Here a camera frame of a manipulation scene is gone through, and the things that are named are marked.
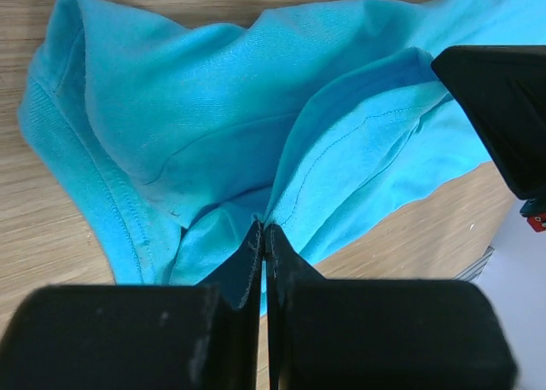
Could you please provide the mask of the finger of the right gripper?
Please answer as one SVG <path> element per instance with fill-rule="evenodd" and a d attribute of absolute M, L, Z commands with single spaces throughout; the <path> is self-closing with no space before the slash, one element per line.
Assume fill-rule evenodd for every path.
<path fill-rule="evenodd" d="M 545 48 L 452 46 L 432 70 L 460 104 L 511 191 L 545 196 Z"/>

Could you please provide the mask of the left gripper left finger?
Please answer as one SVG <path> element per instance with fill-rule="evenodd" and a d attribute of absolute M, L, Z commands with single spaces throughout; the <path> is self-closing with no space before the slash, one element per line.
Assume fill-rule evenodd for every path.
<path fill-rule="evenodd" d="M 253 389 L 263 227 L 194 286 L 29 294 L 1 341 L 4 389 Z"/>

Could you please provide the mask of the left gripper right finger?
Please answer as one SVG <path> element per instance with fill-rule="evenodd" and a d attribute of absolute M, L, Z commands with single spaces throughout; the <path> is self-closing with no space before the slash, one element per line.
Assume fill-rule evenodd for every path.
<path fill-rule="evenodd" d="M 328 279 L 264 234 L 273 389 L 511 389 L 518 367 L 472 283 Z"/>

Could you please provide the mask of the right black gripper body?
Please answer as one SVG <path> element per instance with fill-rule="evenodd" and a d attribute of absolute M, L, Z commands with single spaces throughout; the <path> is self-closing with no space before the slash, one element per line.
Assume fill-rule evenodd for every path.
<path fill-rule="evenodd" d="M 546 230 L 545 198 L 538 197 L 527 200 L 520 209 L 520 215 L 535 232 L 544 232 Z"/>

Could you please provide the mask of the blue t shirt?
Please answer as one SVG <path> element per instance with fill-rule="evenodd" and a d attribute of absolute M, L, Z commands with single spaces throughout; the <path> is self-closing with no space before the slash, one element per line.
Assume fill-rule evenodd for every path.
<path fill-rule="evenodd" d="M 57 0 L 18 120 L 116 282 L 190 285 L 254 220 L 317 263 L 488 161 L 431 62 L 544 41 L 545 0 L 344 0 L 195 29 Z"/>

